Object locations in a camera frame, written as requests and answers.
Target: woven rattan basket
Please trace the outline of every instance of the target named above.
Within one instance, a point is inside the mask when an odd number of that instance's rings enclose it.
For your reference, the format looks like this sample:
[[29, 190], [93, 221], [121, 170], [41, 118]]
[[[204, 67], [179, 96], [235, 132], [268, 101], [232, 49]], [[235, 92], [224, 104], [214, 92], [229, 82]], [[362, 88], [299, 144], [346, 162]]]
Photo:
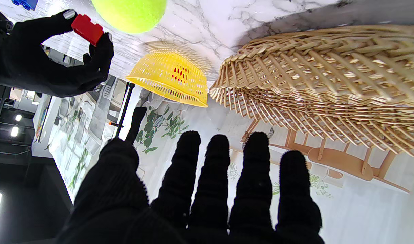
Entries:
[[414, 156], [414, 26], [256, 39], [224, 61], [210, 94], [242, 116]]

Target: black glove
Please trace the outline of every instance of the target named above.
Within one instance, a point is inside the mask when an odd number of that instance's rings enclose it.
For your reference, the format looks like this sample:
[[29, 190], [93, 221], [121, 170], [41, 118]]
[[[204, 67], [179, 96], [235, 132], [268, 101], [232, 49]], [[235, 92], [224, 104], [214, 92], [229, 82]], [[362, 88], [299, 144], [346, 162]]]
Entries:
[[55, 63], [41, 48], [49, 37], [72, 31], [77, 14], [66, 20], [63, 14], [67, 11], [15, 24], [0, 49], [1, 85], [66, 97], [91, 91], [107, 79], [114, 56], [109, 33], [103, 34], [97, 47], [90, 45], [91, 55], [84, 54], [80, 66]]

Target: plastic basket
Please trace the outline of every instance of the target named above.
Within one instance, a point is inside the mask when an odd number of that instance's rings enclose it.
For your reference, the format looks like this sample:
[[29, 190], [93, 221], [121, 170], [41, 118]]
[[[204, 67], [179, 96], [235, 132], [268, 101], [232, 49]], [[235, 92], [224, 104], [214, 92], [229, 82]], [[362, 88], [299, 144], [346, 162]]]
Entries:
[[173, 101], [208, 107], [205, 74], [178, 54], [146, 54], [126, 78]]

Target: marble countertop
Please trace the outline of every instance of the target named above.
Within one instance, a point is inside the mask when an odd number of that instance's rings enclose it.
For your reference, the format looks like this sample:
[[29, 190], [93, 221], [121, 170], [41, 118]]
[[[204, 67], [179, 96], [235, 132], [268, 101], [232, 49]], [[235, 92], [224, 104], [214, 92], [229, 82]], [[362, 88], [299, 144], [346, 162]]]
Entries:
[[[164, 16], [153, 30], [126, 34], [108, 25], [90, 0], [39, 0], [35, 11], [0, 0], [0, 11], [13, 22], [50, 16], [64, 9], [87, 14], [112, 33], [112, 75], [125, 79], [146, 53], [145, 45], [164, 42], [197, 54], [208, 67], [208, 87], [217, 78], [222, 61], [254, 38], [344, 24], [414, 24], [414, 0], [168, 0]], [[52, 37], [44, 45], [82, 60], [89, 44], [71, 32]]]

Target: tennis ball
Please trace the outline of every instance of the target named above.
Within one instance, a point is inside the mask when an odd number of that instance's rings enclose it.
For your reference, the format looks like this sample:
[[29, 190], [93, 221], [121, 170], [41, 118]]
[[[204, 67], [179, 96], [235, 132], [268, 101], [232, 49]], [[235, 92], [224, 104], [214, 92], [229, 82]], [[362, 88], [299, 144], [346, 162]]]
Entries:
[[165, 13], [166, 0], [92, 0], [111, 26], [137, 34], [153, 29]]

